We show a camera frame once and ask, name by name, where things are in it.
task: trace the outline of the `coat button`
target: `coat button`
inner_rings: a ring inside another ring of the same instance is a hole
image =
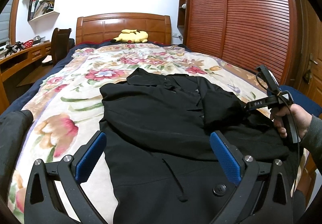
[[[213,188],[213,192],[217,196],[224,196],[227,191],[227,188],[224,184],[218,184]]]

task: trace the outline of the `hand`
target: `hand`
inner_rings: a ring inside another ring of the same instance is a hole
[[[294,116],[294,120],[298,129],[299,137],[302,139],[307,133],[312,115],[307,113],[300,105],[292,104],[290,107],[291,113]],[[284,106],[280,110],[273,108],[270,110],[270,119],[274,119],[274,126],[277,128],[280,136],[286,138],[286,129],[283,127],[282,117],[289,114],[289,109]]]

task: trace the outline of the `window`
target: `window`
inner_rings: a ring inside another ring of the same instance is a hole
[[[0,13],[0,44],[9,43],[9,21],[12,1],[13,0],[9,0],[3,11]]]

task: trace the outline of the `bed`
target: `bed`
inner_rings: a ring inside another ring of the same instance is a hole
[[[125,28],[147,31],[149,41],[154,43],[109,42]],[[113,13],[78,18],[77,45],[14,104],[14,109],[28,109],[34,116],[8,196],[8,207],[18,220],[23,223],[25,191],[33,162],[38,158],[45,162],[59,161],[66,154],[74,154],[99,130],[104,111],[99,92],[102,85],[124,81],[141,67],[157,74],[203,76],[244,102],[266,96],[254,74],[216,57],[190,52],[183,45],[170,43],[169,16]],[[260,112],[269,117],[267,108],[260,109]],[[307,156],[305,151],[297,179]],[[118,202],[104,155],[89,180],[81,186],[102,217],[113,223]],[[69,216],[78,220],[60,182],[57,189]]]

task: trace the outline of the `navy blue blanket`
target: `navy blue blanket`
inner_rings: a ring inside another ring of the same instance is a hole
[[[65,65],[67,65],[73,58],[72,55],[74,54],[75,50],[77,49],[83,49],[83,48],[99,48],[102,46],[107,46],[107,45],[116,45],[116,44],[121,44],[123,42],[117,42],[117,43],[111,43],[109,41],[106,42],[102,42],[99,44],[96,43],[82,43],[79,45],[76,45],[74,48],[72,48],[69,53],[67,54],[66,58],[62,59],[61,61],[59,61],[55,67],[53,67],[50,72],[48,72],[44,77],[40,78],[38,81],[36,81],[33,86],[22,96],[20,96],[18,99],[16,99],[8,108],[7,110],[4,111],[4,113],[2,113],[0,115],[0,118],[2,118],[3,116],[5,116],[8,112],[11,111],[20,111],[28,101],[30,101],[39,91],[40,85],[42,84],[42,81],[45,80],[48,76],[53,75],[57,72],[59,72],[62,68],[65,67]],[[167,46],[167,45],[162,45],[162,44],[158,44],[158,43],[153,43],[155,45],[159,45],[159,46]],[[191,52],[185,45],[183,44],[179,44],[178,46],[183,47],[186,49],[186,51]]]

